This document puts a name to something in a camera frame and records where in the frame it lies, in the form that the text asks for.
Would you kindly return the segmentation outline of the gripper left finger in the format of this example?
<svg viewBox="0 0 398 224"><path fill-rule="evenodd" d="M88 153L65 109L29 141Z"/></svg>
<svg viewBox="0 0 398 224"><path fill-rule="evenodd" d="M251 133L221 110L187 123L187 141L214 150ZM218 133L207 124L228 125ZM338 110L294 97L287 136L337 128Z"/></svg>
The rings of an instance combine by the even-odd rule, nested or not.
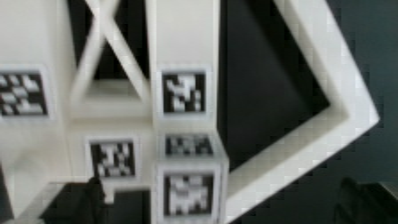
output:
<svg viewBox="0 0 398 224"><path fill-rule="evenodd" d="M11 224L150 224L150 193L120 191L115 201L106 201L106 189L99 178L56 186L56 194L45 195L29 206Z"/></svg>

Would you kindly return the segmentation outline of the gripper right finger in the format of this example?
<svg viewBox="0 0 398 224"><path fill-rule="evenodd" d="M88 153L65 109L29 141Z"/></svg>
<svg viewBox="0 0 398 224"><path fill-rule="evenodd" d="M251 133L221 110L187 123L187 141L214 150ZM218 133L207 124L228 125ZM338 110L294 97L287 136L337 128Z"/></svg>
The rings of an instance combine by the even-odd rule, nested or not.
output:
<svg viewBox="0 0 398 224"><path fill-rule="evenodd" d="M398 182L342 180L335 224L398 224Z"/></svg>

